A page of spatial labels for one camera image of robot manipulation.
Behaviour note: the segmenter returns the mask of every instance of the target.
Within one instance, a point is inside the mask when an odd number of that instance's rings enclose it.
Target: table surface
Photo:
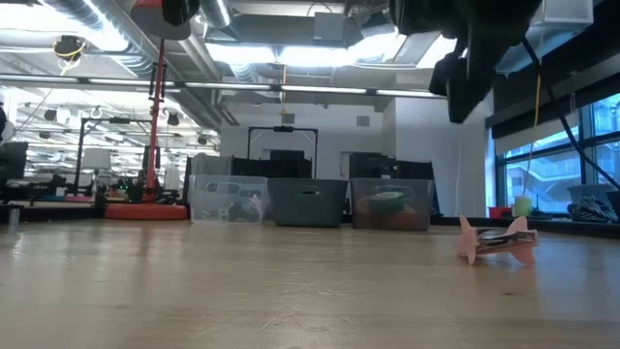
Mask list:
[[[0,234],[2,348],[619,348],[620,244],[77,221]]]

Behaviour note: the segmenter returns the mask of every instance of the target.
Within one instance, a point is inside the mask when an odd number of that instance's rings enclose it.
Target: window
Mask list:
[[[620,94],[607,97],[578,111],[579,126],[572,128],[585,153],[609,175],[620,181]],[[534,142],[528,173],[530,144],[498,157],[498,204],[511,206],[514,198],[525,195],[534,207],[549,213],[567,214],[572,203],[568,188],[582,184],[605,184],[607,180],[585,166],[570,146],[565,132]]]
[[[595,136],[606,135],[620,131],[618,108],[620,107],[620,93],[605,98],[592,105],[594,114]]]

